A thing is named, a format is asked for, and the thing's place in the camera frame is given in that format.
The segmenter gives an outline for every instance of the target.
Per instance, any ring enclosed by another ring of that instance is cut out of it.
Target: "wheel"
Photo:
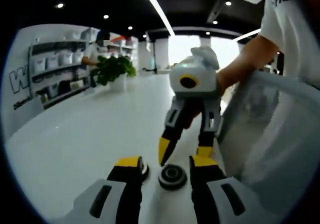
[[[141,169],[142,181],[143,182],[148,178],[149,172],[150,172],[150,168],[149,168],[148,164],[143,163],[142,164],[142,169]]]
[[[158,180],[163,189],[175,191],[186,184],[187,175],[183,168],[168,164],[163,167],[158,176]]]

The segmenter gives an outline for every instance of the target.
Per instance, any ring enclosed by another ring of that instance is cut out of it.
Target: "green plant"
[[[134,77],[137,74],[129,57],[105,58],[99,56],[96,68],[91,71],[92,76],[98,76],[97,83],[104,86],[106,86],[108,82],[114,82],[122,74],[127,74],[129,77]]]

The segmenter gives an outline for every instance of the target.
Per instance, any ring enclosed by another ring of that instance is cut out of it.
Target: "ceiling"
[[[153,29],[164,28],[164,23],[149,0],[32,0],[23,26],[41,23],[69,23],[106,29],[122,35],[142,35]],[[216,20],[208,23],[208,17],[217,0],[157,0],[172,27],[192,26],[247,33],[260,27],[264,1],[252,4],[243,0],[229,0],[231,6],[224,5]],[[65,4],[61,9],[55,7]],[[204,30],[179,31],[179,34],[206,35]],[[211,34],[223,36],[219,32]]]

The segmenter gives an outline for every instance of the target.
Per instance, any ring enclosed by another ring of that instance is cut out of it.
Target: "fluorescent light strip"
[[[157,13],[159,14],[160,18],[162,19],[163,23],[165,24],[165,27],[169,31],[170,35],[171,36],[175,36],[176,34],[174,33],[174,30],[172,29],[172,27],[171,27],[166,15],[165,15],[164,11],[160,7],[158,1],[157,0],[149,0],[149,1],[154,6],[154,8],[157,11]]]
[[[249,37],[249,36],[251,36],[251,35],[254,35],[254,34],[256,34],[256,33],[259,33],[260,31],[261,31],[261,29],[259,28],[259,29],[255,30],[255,31],[249,32],[249,33],[244,34],[244,35],[242,35],[242,36],[240,36],[240,37],[238,37],[238,38],[235,38],[235,39],[233,39],[233,41],[239,41],[239,40],[241,40],[241,39],[244,39],[244,38],[247,38],[247,37]]]

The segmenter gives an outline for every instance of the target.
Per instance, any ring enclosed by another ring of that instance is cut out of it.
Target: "person's arm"
[[[282,46],[282,31],[271,0],[266,0],[261,32],[248,42],[239,56],[218,74],[221,95],[225,90],[246,80],[253,71],[263,68]]]
[[[241,50],[239,56],[218,74],[221,93],[235,83],[246,80],[253,71],[270,62],[279,50],[273,42],[258,35]]]
[[[94,51],[94,47],[92,46],[92,45],[89,45],[86,49],[85,49],[85,51],[83,52],[83,58],[82,58],[82,60],[81,60],[81,64],[82,65],[89,65],[89,66],[96,66],[97,64],[97,62],[94,62],[94,61],[92,61],[91,59],[90,59],[90,57],[91,57],[91,55],[92,55],[92,53],[93,53],[93,51]]]

